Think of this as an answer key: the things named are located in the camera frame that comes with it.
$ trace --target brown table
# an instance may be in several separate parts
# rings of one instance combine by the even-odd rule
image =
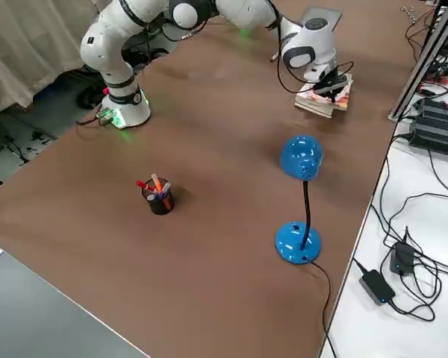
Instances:
[[[294,18],[308,6],[277,3]],[[355,61],[347,113],[296,109],[264,30],[245,40],[210,25],[146,70],[146,125],[74,128],[0,188],[0,246],[153,357],[315,357],[326,282],[274,248],[280,225],[305,217],[279,152],[298,134],[323,145],[312,224],[336,291],[412,64],[397,4],[320,5],[343,10],[339,62]],[[152,172],[174,185],[165,217],[134,185]]]

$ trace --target desk lamp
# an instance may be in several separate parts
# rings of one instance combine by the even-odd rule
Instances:
[[[320,253],[320,236],[311,227],[308,182],[315,179],[322,164],[322,147],[311,136],[296,136],[289,140],[280,157],[284,172],[303,180],[305,222],[288,222],[276,235],[276,249],[285,260],[296,265],[314,261]]]

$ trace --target black cup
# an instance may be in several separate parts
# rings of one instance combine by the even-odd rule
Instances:
[[[164,187],[164,185],[167,183],[166,179],[159,178],[159,181],[161,182],[161,186]],[[155,186],[155,183],[153,180],[148,180],[146,184],[150,186]],[[166,215],[168,213],[171,213],[172,209],[174,208],[174,198],[172,197],[171,188],[166,193],[163,193],[161,195],[159,194],[152,194],[148,190],[141,189],[141,194],[143,197],[148,201],[149,208],[151,211],[156,215]],[[149,201],[148,196],[154,195],[155,199]]]

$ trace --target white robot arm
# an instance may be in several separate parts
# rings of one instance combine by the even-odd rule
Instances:
[[[113,0],[84,36],[81,57],[108,85],[102,108],[109,110],[120,129],[143,124],[151,114],[133,69],[122,58],[122,47],[168,11],[178,27],[189,31],[217,14],[239,28],[264,26],[276,34],[280,29],[284,65],[307,66],[307,81],[318,82],[336,66],[334,37],[326,20],[300,25],[282,16],[268,0]]]

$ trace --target stack of books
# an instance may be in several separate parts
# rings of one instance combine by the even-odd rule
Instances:
[[[349,83],[335,96],[334,103],[329,97],[316,95],[311,89],[313,84],[306,84],[300,90],[305,92],[298,93],[296,96],[296,106],[327,118],[332,117],[334,110],[346,110],[349,104],[350,87],[353,82],[351,74],[347,73],[346,76],[349,78]]]

